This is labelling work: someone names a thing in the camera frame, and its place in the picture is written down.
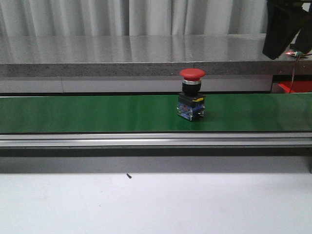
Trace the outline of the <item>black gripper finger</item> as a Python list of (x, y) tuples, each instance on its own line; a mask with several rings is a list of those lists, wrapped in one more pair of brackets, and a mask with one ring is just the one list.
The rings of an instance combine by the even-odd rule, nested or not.
[(262, 53), (278, 58), (304, 25), (303, 1), (268, 0), (268, 23)]
[(299, 33), (294, 43), (294, 49), (303, 54), (308, 54), (312, 50), (312, 8), (301, 16), (298, 21)]

